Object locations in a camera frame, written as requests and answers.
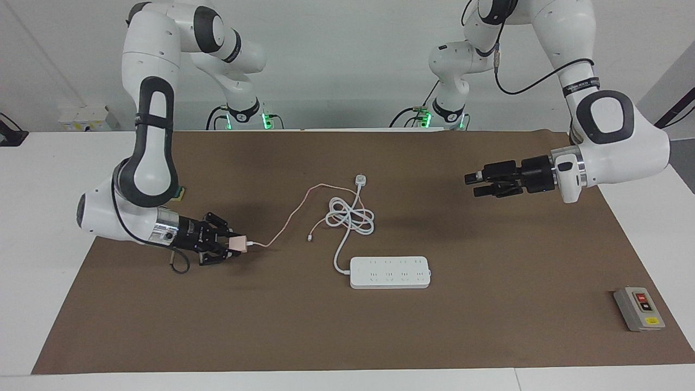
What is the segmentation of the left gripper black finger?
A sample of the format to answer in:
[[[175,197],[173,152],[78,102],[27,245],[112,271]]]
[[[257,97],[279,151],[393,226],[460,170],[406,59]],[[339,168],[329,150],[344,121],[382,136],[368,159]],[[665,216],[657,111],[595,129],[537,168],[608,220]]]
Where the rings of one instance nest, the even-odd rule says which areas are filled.
[[[466,174],[464,181],[467,185],[482,182],[502,183],[508,182],[515,185],[523,183],[521,169],[516,166],[516,161],[502,161],[485,165],[482,170]]]
[[[480,186],[473,189],[475,197],[494,196],[503,198],[523,194],[523,187],[516,181],[496,181],[491,185]]]

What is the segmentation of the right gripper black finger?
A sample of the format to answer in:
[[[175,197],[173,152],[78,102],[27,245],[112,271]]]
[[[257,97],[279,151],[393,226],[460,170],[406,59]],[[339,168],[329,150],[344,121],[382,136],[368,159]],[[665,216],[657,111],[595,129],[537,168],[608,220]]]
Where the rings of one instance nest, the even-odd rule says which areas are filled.
[[[235,232],[228,223],[215,213],[204,216],[204,239],[222,239],[235,237]]]
[[[228,259],[229,257],[237,257],[241,254],[241,251],[233,250],[231,248],[223,248],[222,250],[199,251],[199,265],[211,266],[214,264],[221,264],[222,262],[224,262],[224,260]]]

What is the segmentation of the white power strip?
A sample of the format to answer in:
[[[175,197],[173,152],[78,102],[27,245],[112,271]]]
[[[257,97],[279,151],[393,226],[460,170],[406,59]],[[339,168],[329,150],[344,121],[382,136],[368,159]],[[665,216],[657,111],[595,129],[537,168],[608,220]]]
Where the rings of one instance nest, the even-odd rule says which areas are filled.
[[[424,256],[353,257],[349,276],[353,289],[424,289],[431,282]]]

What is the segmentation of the brown table mat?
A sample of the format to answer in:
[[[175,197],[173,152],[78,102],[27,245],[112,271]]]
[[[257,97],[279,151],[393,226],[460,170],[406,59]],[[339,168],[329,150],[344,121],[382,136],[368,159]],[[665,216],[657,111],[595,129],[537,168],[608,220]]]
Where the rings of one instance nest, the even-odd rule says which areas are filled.
[[[549,131],[178,133],[186,195],[268,242],[320,183],[354,185],[375,232],[340,256],[424,256],[425,289],[356,290],[333,269],[337,193],[313,191],[271,248],[185,275],[160,248],[97,238],[33,368],[132,371],[441,369],[695,362],[598,188],[476,198],[464,175],[566,144]],[[629,331],[613,292],[645,287],[665,322]]]

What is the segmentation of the black stand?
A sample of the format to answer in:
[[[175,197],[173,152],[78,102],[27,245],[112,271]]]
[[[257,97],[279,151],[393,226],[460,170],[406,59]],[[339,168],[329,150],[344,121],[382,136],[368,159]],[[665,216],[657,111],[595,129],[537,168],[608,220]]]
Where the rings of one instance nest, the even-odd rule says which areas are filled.
[[[685,109],[688,109],[680,118],[676,119],[676,116],[681,114]],[[655,122],[654,126],[658,129],[664,129],[665,127],[672,126],[687,118],[687,116],[695,110],[695,87],[690,89],[687,94],[685,94],[676,104],[674,104],[667,113]]]
[[[10,122],[15,128],[9,127],[3,118]],[[18,147],[28,137],[29,132],[22,129],[13,119],[6,114],[0,112],[0,135],[3,140],[0,140],[0,147]]]

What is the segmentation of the white wall socket box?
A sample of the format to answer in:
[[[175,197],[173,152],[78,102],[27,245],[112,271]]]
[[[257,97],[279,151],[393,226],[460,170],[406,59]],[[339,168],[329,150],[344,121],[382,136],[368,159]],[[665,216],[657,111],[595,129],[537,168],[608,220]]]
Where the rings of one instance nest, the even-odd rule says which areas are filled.
[[[63,131],[120,131],[121,126],[105,105],[64,109],[59,117]]]

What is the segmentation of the grey on off switch box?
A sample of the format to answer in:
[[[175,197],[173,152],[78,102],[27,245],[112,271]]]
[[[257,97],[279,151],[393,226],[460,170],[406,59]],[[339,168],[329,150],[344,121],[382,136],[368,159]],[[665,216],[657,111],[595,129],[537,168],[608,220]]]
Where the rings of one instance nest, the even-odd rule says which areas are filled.
[[[613,292],[613,297],[629,331],[665,328],[665,322],[645,287],[623,287]]]

